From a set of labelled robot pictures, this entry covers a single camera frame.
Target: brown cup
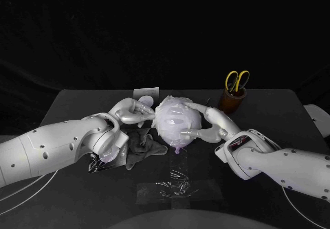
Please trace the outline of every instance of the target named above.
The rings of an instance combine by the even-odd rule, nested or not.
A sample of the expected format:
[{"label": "brown cup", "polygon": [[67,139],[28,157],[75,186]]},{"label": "brown cup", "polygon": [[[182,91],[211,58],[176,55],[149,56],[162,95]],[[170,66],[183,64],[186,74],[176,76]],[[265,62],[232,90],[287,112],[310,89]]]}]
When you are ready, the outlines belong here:
[{"label": "brown cup", "polygon": [[240,105],[241,105],[241,102],[247,96],[247,89],[242,88],[241,90],[242,90],[241,95],[234,96],[229,94],[228,89],[227,88],[224,89],[222,98],[221,98],[221,101],[218,104],[218,108],[221,111],[225,112],[225,114],[234,113],[237,111]]}]

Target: black table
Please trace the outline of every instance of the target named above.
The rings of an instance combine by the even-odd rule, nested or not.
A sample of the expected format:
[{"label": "black table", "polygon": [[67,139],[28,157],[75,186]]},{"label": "black table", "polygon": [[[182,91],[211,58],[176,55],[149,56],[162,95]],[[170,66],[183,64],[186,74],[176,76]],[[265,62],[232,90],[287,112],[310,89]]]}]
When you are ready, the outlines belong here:
[{"label": "black table", "polygon": [[[222,90],[162,90],[160,101],[167,95],[188,97],[193,102],[216,106]],[[64,90],[52,104],[42,125],[80,120],[98,112],[108,112],[116,103],[133,96],[133,91]],[[248,90],[238,111],[229,115],[242,130],[258,130],[278,145],[329,154],[322,134],[291,90]],[[155,139],[165,144],[152,130]],[[196,139],[186,147],[189,178],[215,179],[224,199],[193,201],[192,209],[231,213],[255,219],[278,228],[317,228],[293,209],[281,187],[265,174],[242,180],[224,164],[214,150],[219,144]],[[137,184],[169,180],[169,155],[150,156],[131,171],[118,167],[88,174],[90,155],[58,174],[42,192],[15,210],[0,216],[0,228],[107,228],[124,219],[162,209],[166,204],[136,204]],[[0,210],[23,201],[51,178],[36,183],[13,199],[0,203]],[[0,198],[10,190],[29,184],[35,178],[9,185]],[[296,207],[322,226],[330,227],[330,204],[291,190],[287,191]]]}]

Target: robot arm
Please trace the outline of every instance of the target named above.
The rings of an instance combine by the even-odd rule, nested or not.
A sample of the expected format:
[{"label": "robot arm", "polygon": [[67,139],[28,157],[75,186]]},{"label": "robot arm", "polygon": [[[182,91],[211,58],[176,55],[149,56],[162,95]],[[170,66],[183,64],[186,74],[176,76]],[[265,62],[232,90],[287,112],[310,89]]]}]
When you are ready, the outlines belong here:
[{"label": "robot arm", "polygon": [[120,130],[120,124],[136,124],[152,119],[152,108],[127,98],[108,113],[42,126],[2,143],[0,188],[55,172],[75,163],[87,153],[100,155],[113,145],[121,148],[129,136]]},{"label": "robot arm", "polygon": [[264,172],[283,187],[317,198],[330,199],[327,155],[291,148],[280,149],[260,132],[241,131],[216,108],[193,103],[186,105],[205,114],[214,127],[209,130],[183,130],[182,135],[201,137],[211,143],[225,139],[227,142],[216,148],[215,154],[242,179],[248,180]]}]

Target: gray cloth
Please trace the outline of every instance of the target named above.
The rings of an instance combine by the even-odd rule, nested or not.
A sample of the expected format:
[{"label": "gray cloth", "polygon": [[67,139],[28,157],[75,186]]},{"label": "gray cloth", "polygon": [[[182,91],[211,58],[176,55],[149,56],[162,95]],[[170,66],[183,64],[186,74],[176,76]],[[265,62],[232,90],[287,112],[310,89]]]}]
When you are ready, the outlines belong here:
[{"label": "gray cloth", "polygon": [[165,155],[167,153],[167,147],[153,140],[153,136],[149,134],[150,129],[129,129],[124,133],[130,139],[127,142],[127,158],[126,168],[133,169],[134,164],[147,158],[150,155]]}]

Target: cable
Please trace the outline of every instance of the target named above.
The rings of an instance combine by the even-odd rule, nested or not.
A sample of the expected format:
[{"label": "cable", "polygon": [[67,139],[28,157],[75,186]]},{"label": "cable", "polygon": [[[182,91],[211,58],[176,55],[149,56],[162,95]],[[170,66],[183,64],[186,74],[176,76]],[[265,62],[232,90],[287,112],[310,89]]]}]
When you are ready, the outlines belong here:
[{"label": "cable", "polygon": [[303,215],[303,217],[304,217],[313,224],[316,224],[320,228],[327,229],[327,228],[325,228],[323,226],[320,226],[317,223],[314,223],[304,215]]},{"label": "cable", "polygon": [[29,188],[46,175],[42,175],[29,185],[26,185],[19,191],[16,191],[15,193],[12,193],[9,196],[6,196],[3,199],[0,199],[0,202],[3,200],[6,200],[6,198],[9,198],[10,196],[13,196],[15,194],[18,194],[21,191],[23,191],[26,188]]},{"label": "cable", "polygon": [[44,187],[39,189],[39,191],[19,204],[19,205],[16,205],[13,208],[10,208],[9,210],[6,210],[3,213],[0,213],[0,215],[3,215],[5,213],[8,213],[9,211],[12,211],[16,207],[19,207],[42,190],[44,190],[44,188],[46,187],[46,185],[48,185],[48,183],[51,182],[51,180],[54,179],[54,176],[51,177],[51,179],[49,179],[49,181],[46,182],[46,184],[44,185]]}]

